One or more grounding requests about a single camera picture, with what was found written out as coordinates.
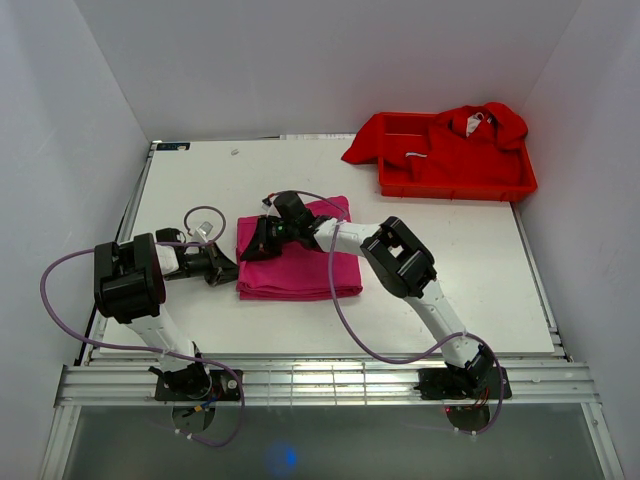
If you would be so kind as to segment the pink trousers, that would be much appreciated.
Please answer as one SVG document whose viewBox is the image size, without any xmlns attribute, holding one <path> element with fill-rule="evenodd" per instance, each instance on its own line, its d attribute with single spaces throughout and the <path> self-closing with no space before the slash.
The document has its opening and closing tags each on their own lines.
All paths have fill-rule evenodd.
<svg viewBox="0 0 640 480">
<path fill-rule="evenodd" d="M 336 253 L 333 274 L 338 297 L 353 297 L 363 291 L 356 256 Z M 329 300 L 328 255 L 293 242 L 283 247 L 279 257 L 240 261 L 236 290 L 242 300 Z"/>
</svg>

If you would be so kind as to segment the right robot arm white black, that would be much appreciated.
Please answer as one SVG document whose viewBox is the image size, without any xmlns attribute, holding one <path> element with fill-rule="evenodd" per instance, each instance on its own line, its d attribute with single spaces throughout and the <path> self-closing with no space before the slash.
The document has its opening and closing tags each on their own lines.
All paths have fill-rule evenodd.
<svg viewBox="0 0 640 480">
<path fill-rule="evenodd" d="M 506 377 L 499 360 L 486 341 L 466 329 L 441 289 L 434 256 L 409 227 L 395 216 L 378 224 L 357 224 L 347 220 L 346 210 L 337 218 L 317 215 L 303 203 L 301 194 L 288 190 L 264 199 L 277 214 L 258 217 L 240 260 L 255 262 L 276 258 L 289 243 L 326 253 L 334 307 L 361 350 L 390 365 L 408 365 L 440 350 L 445 377 L 458 394 L 488 398 L 496 393 L 502 399 Z M 377 354 L 361 341 L 348 324 L 337 298 L 334 280 L 337 253 L 364 258 L 384 289 L 405 301 L 419 316 L 436 344 L 414 357 L 394 359 Z"/>
</svg>

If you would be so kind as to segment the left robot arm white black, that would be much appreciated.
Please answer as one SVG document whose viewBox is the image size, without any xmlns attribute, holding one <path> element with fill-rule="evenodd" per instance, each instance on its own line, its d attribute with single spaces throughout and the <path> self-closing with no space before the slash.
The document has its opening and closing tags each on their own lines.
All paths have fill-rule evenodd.
<svg viewBox="0 0 640 480">
<path fill-rule="evenodd" d="M 238 279 L 239 267 L 208 238 L 204 223 L 190 242 L 175 228 L 140 234 L 130 242 L 94 248 L 94 298 L 105 318 L 136 333 L 156 355 L 152 372 L 171 392 L 204 399 L 213 390 L 196 343 L 183 333 L 164 307 L 165 283 L 201 278 L 210 286 Z"/>
</svg>

